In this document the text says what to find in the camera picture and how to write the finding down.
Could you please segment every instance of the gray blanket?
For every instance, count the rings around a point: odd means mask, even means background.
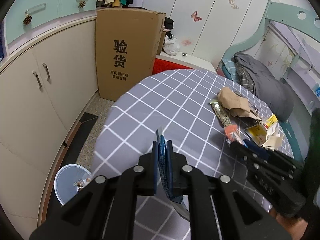
[[[235,60],[250,74],[255,96],[264,101],[281,122],[288,120],[293,110],[293,100],[289,88],[276,80],[270,70],[248,54],[239,53]]]

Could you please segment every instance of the metal screw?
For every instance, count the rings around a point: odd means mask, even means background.
[[[98,183],[98,184],[102,184],[106,181],[106,177],[104,176],[98,176],[95,178],[95,182]]]
[[[228,175],[222,175],[220,177],[220,180],[223,182],[223,183],[229,183],[231,181],[230,177]]]
[[[182,170],[185,172],[190,172],[190,171],[192,171],[192,167],[190,165],[184,165],[182,167]]]
[[[143,172],[144,168],[140,165],[134,166],[133,170],[135,172]]]

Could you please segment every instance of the bed headboard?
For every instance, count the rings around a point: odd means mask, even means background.
[[[300,19],[299,15],[303,13],[306,17]],[[315,12],[269,0],[257,31],[246,41],[227,49],[223,58],[231,60],[234,54],[252,48],[263,38],[270,21],[292,27],[320,42],[320,19]]]

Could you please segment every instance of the red cushion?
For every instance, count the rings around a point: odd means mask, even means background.
[[[155,60],[155,64],[153,65],[153,71],[152,74],[157,74],[160,73],[162,71],[166,71],[166,70],[173,70],[173,69],[192,69],[177,63],[173,63],[170,61],[166,61],[163,59],[158,59],[156,58]]]

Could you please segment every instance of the brown paper bag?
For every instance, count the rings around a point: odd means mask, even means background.
[[[222,103],[222,106],[227,109],[240,108],[246,112],[250,112],[249,101],[247,98],[237,96],[228,87],[223,87],[219,94],[218,100]]]
[[[233,109],[230,109],[230,114],[232,116],[239,116],[239,117],[250,117],[254,120],[259,120],[261,121],[262,119],[259,117],[259,116],[256,116],[254,113],[252,112],[247,112],[247,111],[244,111],[240,108],[233,108]]]

